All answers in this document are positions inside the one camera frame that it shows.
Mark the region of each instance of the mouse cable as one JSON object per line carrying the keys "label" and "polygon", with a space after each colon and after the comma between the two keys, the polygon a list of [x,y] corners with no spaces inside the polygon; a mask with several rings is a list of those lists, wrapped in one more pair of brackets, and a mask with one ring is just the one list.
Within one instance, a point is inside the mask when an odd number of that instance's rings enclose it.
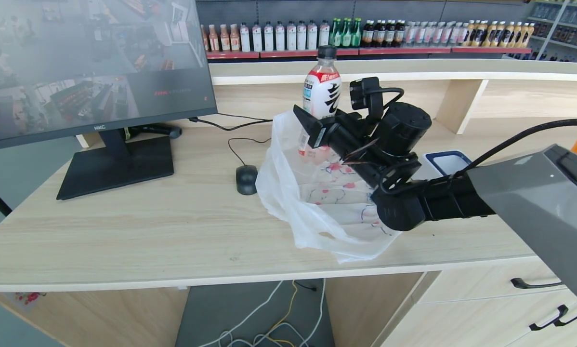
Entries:
{"label": "mouse cable", "polygon": [[242,162],[242,164],[245,165],[246,163],[244,163],[244,161],[243,161],[242,158],[239,156],[239,154],[237,154],[237,153],[235,152],[235,150],[233,149],[233,147],[231,147],[231,140],[250,140],[250,141],[255,141],[256,143],[267,143],[269,140],[271,140],[271,137],[268,138],[268,139],[265,140],[265,141],[259,141],[259,140],[255,140],[255,139],[253,139],[253,138],[247,138],[247,137],[233,137],[233,138],[229,138],[229,140],[226,141],[226,143],[229,145],[229,149],[231,150],[231,152],[233,152],[233,154],[235,154],[235,156],[238,158],[238,160],[239,160],[240,162]]}

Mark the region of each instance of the monitor screen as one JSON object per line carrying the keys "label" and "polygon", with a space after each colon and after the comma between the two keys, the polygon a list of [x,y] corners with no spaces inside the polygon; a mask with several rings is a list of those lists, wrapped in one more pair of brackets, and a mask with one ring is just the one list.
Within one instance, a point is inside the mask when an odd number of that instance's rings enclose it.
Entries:
{"label": "monitor screen", "polygon": [[195,0],[0,0],[0,147],[214,112]]}

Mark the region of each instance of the drawer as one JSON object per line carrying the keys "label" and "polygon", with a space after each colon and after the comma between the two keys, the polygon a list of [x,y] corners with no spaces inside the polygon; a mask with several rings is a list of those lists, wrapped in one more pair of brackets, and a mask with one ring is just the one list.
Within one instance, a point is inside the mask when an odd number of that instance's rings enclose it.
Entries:
{"label": "drawer", "polygon": [[549,292],[566,286],[516,288],[511,279],[522,279],[529,285],[558,283],[560,279],[539,259],[495,266],[443,270],[421,297],[420,303],[496,298],[498,296]]}

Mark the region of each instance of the desk surface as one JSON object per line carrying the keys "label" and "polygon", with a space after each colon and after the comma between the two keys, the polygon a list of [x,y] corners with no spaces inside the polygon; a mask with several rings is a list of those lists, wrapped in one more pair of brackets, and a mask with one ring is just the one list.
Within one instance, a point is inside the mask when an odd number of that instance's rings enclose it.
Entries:
{"label": "desk surface", "polygon": [[[500,130],[512,122],[518,120],[475,120],[476,132],[469,128],[461,136],[435,122],[416,151],[461,149],[476,158],[505,140],[509,134]],[[187,129],[172,143],[174,176],[57,201],[64,165],[0,224],[0,292],[391,274],[535,257],[496,216],[425,223],[368,262],[338,264],[324,251],[300,250],[288,224],[269,215],[257,195],[242,196],[235,188],[240,162],[226,140],[264,140],[269,132],[266,125],[230,133]],[[531,136],[504,154],[543,148],[553,133]],[[568,146],[576,135],[555,138]],[[250,141],[233,145],[255,165],[267,148]]]}

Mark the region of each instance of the plastic bag with floral print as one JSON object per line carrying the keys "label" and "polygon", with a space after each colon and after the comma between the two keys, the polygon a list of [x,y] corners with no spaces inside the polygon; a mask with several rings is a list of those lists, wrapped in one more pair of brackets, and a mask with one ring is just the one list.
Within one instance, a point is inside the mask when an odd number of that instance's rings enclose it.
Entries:
{"label": "plastic bag with floral print", "polygon": [[292,111],[274,117],[256,189],[271,215],[288,222],[295,246],[329,251],[339,262],[374,259],[398,237],[380,221],[372,189],[329,148],[319,162],[298,154],[301,125]]}

